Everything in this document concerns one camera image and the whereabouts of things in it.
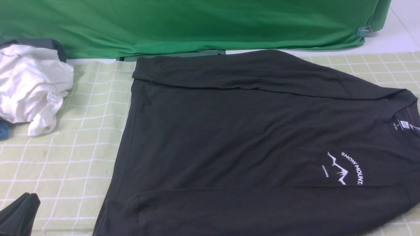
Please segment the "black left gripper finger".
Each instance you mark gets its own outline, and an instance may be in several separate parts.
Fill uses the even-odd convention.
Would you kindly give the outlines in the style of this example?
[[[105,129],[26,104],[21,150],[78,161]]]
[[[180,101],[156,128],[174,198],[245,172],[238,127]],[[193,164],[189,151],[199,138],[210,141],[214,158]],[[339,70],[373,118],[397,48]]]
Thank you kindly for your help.
[[[0,212],[1,236],[30,236],[39,209],[36,193],[24,193]]]

